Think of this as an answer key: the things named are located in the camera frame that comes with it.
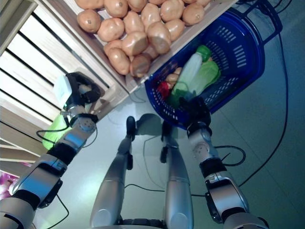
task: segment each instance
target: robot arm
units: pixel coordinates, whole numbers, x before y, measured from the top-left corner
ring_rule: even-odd
[[[223,223],[224,229],[268,229],[262,220],[249,213],[245,196],[213,147],[209,128],[211,117],[204,101],[194,103],[188,107],[191,112],[195,107],[188,138],[205,179],[206,200],[213,220]]]
[[[98,88],[78,73],[70,73],[66,77],[72,93],[64,109],[71,118],[71,130],[66,132],[52,149],[42,155],[20,177],[12,197],[0,201],[0,228],[2,229],[30,227],[35,210],[44,208],[53,201],[62,186],[61,176],[96,129],[97,117],[87,114],[84,106],[86,103],[95,102],[100,97]],[[91,91],[80,94],[81,84],[91,86]]]

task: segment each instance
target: floor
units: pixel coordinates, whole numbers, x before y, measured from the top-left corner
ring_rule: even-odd
[[[262,30],[265,34],[270,31],[270,25],[264,21],[259,22],[261,18],[264,16],[257,16],[257,26],[267,27]],[[293,1],[281,14],[281,19],[284,25],[282,37],[289,74],[287,132],[275,156],[242,187],[242,191],[248,199],[251,212],[264,217],[270,228],[302,229],[302,215],[305,210],[305,154],[302,137],[305,130],[304,4],[301,1]],[[270,155],[283,129],[285,82],[278,38],[266,45],[265,52],[266,69],[263,76],[212,115],[214,145],[235,145],[247,153],[245,163],[239,167],[228,168],[238,184]],[[55,228],[89,227],[96,193],[115,156],[118,144],[125,135],[127,116],[133,115],[138,120],[147,113],[155,114],[145,88],[141,87],[98,123],[96,141],[77,155],[62,178],[64,185],[59,196],[68,207],[70,215]],[[164,187],[165,168],[159,163],[162,148],[159,137],[147,141],[145,147],[148,171],[157,185],[149,179],[143,159],[143,143],[160,134],[160,125],[160,119],[153,119],[150,124],[152,129],[143,128],[141,135],[133,142],[134,168],[127,172],[126,184],[135,183],[153,189]],[[204,194],[206,188],[203,177],[192,155],[185,131],[177,130],[177,138],[191,180],[191,191],[194,194]],[[219,152],[223,156],[227,151]],[[239,160],[239,157],[237,152],[232,152],[226,160],[230,163]],[[125,191],[122,216],[161,219],[163,204],[163,193],[128,187]],[[212,221],[204,198],[193,197],[193,209],[195,229],[222,228]],[[64,208],[55,199],[48,208],[38,210],[34,222],[38,229],[45,229],[65,215]]]

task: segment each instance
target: basket handle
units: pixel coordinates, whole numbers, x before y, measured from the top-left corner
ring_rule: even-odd
[[[264,11],[263,13],[270,17],[275,28],[275,31],[265,40],[260,39],[259,45],[265,46],[270,40],[272,40],[276,35],[278,35],[282,31],[283,25],[277,12],[275,11],[274,7],[271,5],[271,3],[268,0],[256,1],[250,8],[248,8],[244,13],[242,13],[243,17],[248,19],[247,17],[248,14],[257,6],[260,7],[261,12]]]

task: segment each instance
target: wire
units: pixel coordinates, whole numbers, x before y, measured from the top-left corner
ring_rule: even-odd
[[[243,154],[243,158],[242,158],[239,162],[237,162],[237,163],[235,163],[235,164],[225,164],[225,163],[224,163],[224,166],[227,166],[227,167],[239,166],[239,165],[241,165],[241,164],[246,160],[246,153],[245,153],[245,151],[244,151],[243,149],[237,147],[237,146],[215,146],[215,149],[221,149],[221,148],[237,149],[237,150],[239,150],[239,151]]]
[[[279,0],[279,2],[274,6],[274,8],[277,8],[281,3],[282,3],[283,0]]]
[[[137,98],[138,100],[140,100],[140,101],[135,101],[135,100],[132,98],[132,94],[129,95],[130,100],[133,101],[133,102],[136,103],[136,104],[144,104],[144,103],[146,103],[146,100],[140,98],[140,97],[136,94],[137,91],[134,91],[134,92],[133,92],[133,95],[134,95],[134,97],[136,97],[136,98]]]
[[[90,144],[84,146],[83,148],[89,147],[89,146],[91,146],[91,145],[95,142],[95,140],[96,140],[96,138],[97,138],[97,128],[95,128],[95,133],[96,133],[96,134],[95,134],[95,137],[94,137],[93,141],[92,141]]]
[[[60,199],[60,197],[58,196],[58,194],[56,194],[56,196],[57,196],[58,200],[60,201],[60,203],[63,205],[63,207],[66,209],[67,215],[66,215],[62,220],[60,220],[59,222],[55,223],[53,226],[51,226],[51,227],[49,227],[49,228],[47,228],[47,229],[51,229],[51,228],[57,226],[58,224],[60,224],[61,222],[63,222],[63,221],[69,216],[69,214],[70,214],[70,213],[69,213],[69,210],[67,209],[67,207],[65,206],[65,204],[62,202],[62,200]]]
[[[149,189],[149,188],[141,187],[141,186],[136,185],[136,184],[128,184],[124,188],[128,188],[129,186],[135,186],[135,187],[141,188],[141,189],[146,190],[146,191],[151,191],[151,192],[165,192],[164,190]],[[197,195],[197,194],[191,194],[191,196],[192,197],[205,197],[205,195]]]
[[[284,10],[286,10],[286,9],[288,8],[288,6],[291,4],[291,2],[292,2],[292,0],[290,0],[290,1],[287,3],[287,5],[286,5],[282,10],[280,10],[279,12],[277,12],[277,14],[279,14],[279,13],[283,12]]]
[[[146,163],[146,158],[145,158],[145,145],[146,145],[146,142],[148,142],[148,141],[150,141],[150,140],[152,140],[152,139],[154,139],[154,138],[156,138],[156,137],[158,137],[158,136],[154,136],[154,137],[148,138],[148,139],[146,139],[146,140],[144,141],[144,144],[143,144],[143,158],[144,158],[144,164],[145,164],[145,169],[146,169],[148,178],[149,178],[149,179],[151,180],[151,182],[153,182],[156,186],[158,186],[158,187],[160,187],[160,188],[164,188],[164,187],[158,185],[158,184],[152,179],[152,177],[151,177],[151,175],[150,175],[150,173],[149,173],[149,171],[148,171],[148,167],[147,167],[147,163]]]
[[[283,48],[283,41],[282,41],[282,36],[279,33],[278,34],[279,39],[280,39],[280,44],[281,44],[281,53],[282,53],[282,60],[283,60],[283,67],[284,67],[284,73],[285,73],[285,89],[286,89],[286,99],[285,99],[285,121],[284,121],[284,127],[283,127],[283,131],[281,134],[281,137],[276,145],[276,147],[274,148],[274,150],[272,151],[271,155],[265,160],[265,162],[258,167],[258,169],[256,171],[254,171],[244,182],[242,182],[239,187],[243,186],[248,180],[250,180],[258,171],[260,171],[267,163],[268,161],[270,161],[270,159],[273,157],[273,155],[275,154],[275,152],[277,151],[277,149],[279,148],[280,144],[282,143],[283,137],[286,133],[286,128],[287,128],[287,121],[288,121],[288,99],[289,99],[289,85],[288,85],[288,72],[287,72],[287,66],[286,66],[286,61],[285,61],[285,55],[284,55],[284,48]]]
[[[41,136],[40,133],[56,133],[56,132],[64,131],[64,130],[66,130],[66,129],[68,129],[68,128],[69,128],[69,126],[66,126],[65,128],[63,128],[63,129],[61,129],[61,130],[38,130],[38,131],[36,131],[36,135],[37,135],[38,137],[40,137],[41,139],[47,141],[47,142],[50,142],[50,143],[52,143],[52,144],[55,144],[55,142],[53,142],[53,141],[51,141],[51,140],[49,140],[49,139],[47,139],[47,138]]]
[[[53,142],[53,141],[51,141],[51,140],[49,140],[49,139],[43,137],[42,135],[40,135],[40,133],[56,133],[56,132],[60,132],[60,131],[64,131],[64,130],[68,129],[69,126],[70,126],[69,120],[68,120],[67,117],[65,117],[65,118],[63,118],[63,119],[65,120],[65,123],[66,123],[66,127],[65,127],[65,128],[63,128],[63,129],[61,129],[61,130],[38,130],[38,131],[36,131],[36,135],[37,135],[38,137],[40,137],[41,139],[47,141],[47,142],[50,142],[50,143],[52,143],[52,144],[55,144],[55,142]]]

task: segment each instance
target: blue plastic basket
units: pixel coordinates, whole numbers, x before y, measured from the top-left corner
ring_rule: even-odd
[[[258,4],[268,13],[275,27],[275,32],[265,40],[262,40],[259,31],[248,18],[249,12]],[[204,44],[212,51],[212,58],[222,73],[218,81],[200,95],[211,113],[215,112],[263,74],[264,45],[279,34],[282,28],[277,13],[267,0],[257,1],[244,13],[230,8],[145,82],[152,106],[164,120],[185,128],[185,123],[189,119],[187,111],[181,107],[178,109],[171,107],[156,89],[168,74],[174,72],[178,66],[183,67],[197,47]]]

